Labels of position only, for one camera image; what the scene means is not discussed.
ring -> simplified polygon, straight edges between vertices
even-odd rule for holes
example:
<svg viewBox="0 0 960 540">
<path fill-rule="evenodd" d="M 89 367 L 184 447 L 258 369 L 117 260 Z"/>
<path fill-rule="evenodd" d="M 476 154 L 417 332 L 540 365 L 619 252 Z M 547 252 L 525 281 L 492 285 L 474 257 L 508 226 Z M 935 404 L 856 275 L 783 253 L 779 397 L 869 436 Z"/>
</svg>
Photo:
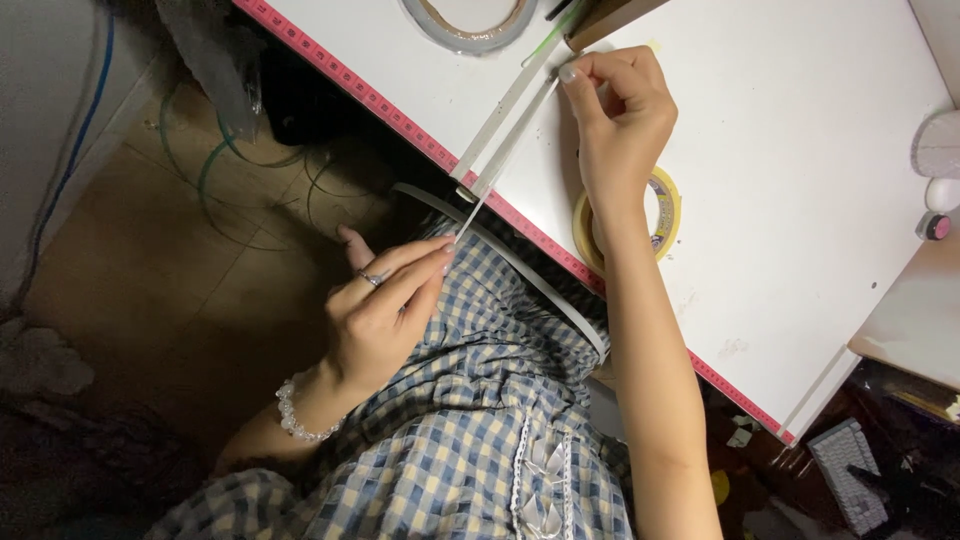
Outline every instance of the ring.
<svg viewBox="0 0 960 540">
<path fill-rule="evenodd" d="M 363 270 L 357 270 L 357 275 L 370 282 L 374 287 L 379 287 L 384 282 L 383 276 L 371 276 Z"/>
</svg>

duct tape roll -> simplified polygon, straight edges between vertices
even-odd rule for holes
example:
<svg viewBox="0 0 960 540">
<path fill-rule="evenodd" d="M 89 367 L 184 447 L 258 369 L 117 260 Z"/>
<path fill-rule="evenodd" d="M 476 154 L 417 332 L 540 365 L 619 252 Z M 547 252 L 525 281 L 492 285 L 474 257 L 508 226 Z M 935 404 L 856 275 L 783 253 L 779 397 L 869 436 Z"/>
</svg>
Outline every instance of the duct tape roll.
<svg viewBox="0 0 960 540">
<path fill-rule="evenodd" d="M 533 19 L 537 1 L 516 0 L 516 6 L 506 19 L 482 32 L 468 32 L 454 27 L 430 0 L 400 0 L 400 3 L 417 26 L 443 47 L 456 53 L 480 56 L 516 41 Z"/>
<path fill-rule="evenodd" d="M 681 197 L 673 180 L 659 167 L 654 167 L 653 173 L 647 180 L 647 186 L 648 190 L 653 192 L 648 193 L 644 200 L 644 206 L 648 208 L 648 220 L 652 223 L 650 243 L 654 248 L 654 255 L 657 256 L 657 260 L 660 260 L 670 250 L 670 246 L 677 237 L 677 230 L 680 228 Z M 655 199 L 651 200 L 650 195 L 654 195 Z M 652 209 L 658 213 L 656 221 L 650 219 Z M 581 193 L 577 206 L 573 210 L 573 241 L 587 266 L 597 274 L 605 276 L 603 256 L 605 242 L 595 226 L 593 209 L 590 207 L 586 191 Z"/>
</svg>

white beaded bracelet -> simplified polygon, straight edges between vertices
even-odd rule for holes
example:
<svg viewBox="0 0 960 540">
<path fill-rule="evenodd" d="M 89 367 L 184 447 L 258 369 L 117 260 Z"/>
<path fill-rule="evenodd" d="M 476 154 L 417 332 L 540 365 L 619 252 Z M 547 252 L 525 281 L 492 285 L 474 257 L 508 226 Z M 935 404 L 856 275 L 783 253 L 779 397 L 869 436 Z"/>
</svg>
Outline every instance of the white beaded bracelet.
<svg viewBox="0 0 960 540">
<path fill-rule="evenodd" d="M 276 392 L 276 396 L 280 399 L 280 403 L 276 404 L 276 408 L 279 409 L 280 416 L 283 417 L 283 419 L 280 420 L 280 427 L 287 430 L 287 432 L 297 440 L 322 443 L 343 425 L 344 419 L 347 417 L 341 418 L 328 430 L 320 433 L 311 433 L 298 424 L 297 419 L 294 418 L 294 405 L 290 402 L 290 397 L 294 395 L 296 382 L 300 380 L 302 375 L 302 373 L 297 373 L 292 379 L 285 380 L 283 386 L 280 386 L 280 389 Z"/>
</svg>

manicured nail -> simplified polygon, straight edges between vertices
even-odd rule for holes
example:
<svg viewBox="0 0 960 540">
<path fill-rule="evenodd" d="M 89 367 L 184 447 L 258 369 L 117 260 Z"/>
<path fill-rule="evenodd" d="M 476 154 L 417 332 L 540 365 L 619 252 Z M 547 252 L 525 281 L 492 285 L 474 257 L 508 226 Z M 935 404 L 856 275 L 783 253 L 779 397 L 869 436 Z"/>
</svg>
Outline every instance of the manicured nail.
<svg viewBox="0 0 960 540">
<path fill-rule="evenodd" d="M 568 63 L 565 63 L 564 65 L 560 66 L 559 75 L 560 75 L 560 80 L 563 81 L 565 85 L 568 83 L 572 83 L 573 80 L 577 78 L 577 68 L 573 67 Z"/>
</svg>

small container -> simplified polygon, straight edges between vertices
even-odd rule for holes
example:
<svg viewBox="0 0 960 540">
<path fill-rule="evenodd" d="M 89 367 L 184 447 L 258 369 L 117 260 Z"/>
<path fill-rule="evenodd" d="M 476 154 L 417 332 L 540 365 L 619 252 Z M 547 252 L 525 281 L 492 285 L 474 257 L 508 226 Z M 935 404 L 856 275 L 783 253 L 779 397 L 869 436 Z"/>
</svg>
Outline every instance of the small container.
<svg viewBox="0 0 960 540">
<path fill-rule="evenodd" d="M 950 218 L 937 212 L 927 212 L 917 225 L 920 240 L 943 240 L 950 232 Z"/>
</svg>

